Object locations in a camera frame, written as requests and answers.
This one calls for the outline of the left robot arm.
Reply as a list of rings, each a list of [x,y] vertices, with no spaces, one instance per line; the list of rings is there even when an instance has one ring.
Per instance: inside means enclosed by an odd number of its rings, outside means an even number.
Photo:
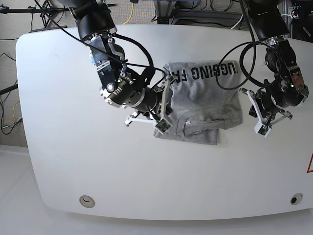
[[[250,81],[258,87],[257,92],[251,94],[251,116],[273,119],[276,114],[281,114],[283,118],[292,119],[287,108],[303,103],[309,96],[309,88],[304,83],[296,54],[286,39],[289,30],[277,8],[279,1],[241,0],[239,3],[251,41],[241,44],[244,49],[239,65],[245,80],[232,87],[232,90],[241,88],[245,82]],[[265,62],[274,74],[272,82],[266,79],[263,82],[257,81],[252,77],[253,71],[247,71],[244,67],[244,58],[250,49],[253,49],[251,66],[255,66],[258,45],[266,47]]]

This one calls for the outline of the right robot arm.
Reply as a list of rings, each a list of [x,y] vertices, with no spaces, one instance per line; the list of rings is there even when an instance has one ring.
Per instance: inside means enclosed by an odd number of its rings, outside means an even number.
[[[62,0],[75,19],[79,37],[78,42],[90,48],[90,59],[96,66],[102,85],[103,99],[112,106],[131,107],[145,116],[160,119],[162,114],[170,114],[172,109],[166,98],[168,92],[157,84],[150,87],[156,71],[166,73],[154,66],[147,49],[134,39],[117,33],[111,11],[104,0]],[[115,40],[121,39],[136,45],[146,56],[147,65],[135,64],[143,68],[138,74],[125,58],[125,52]]]

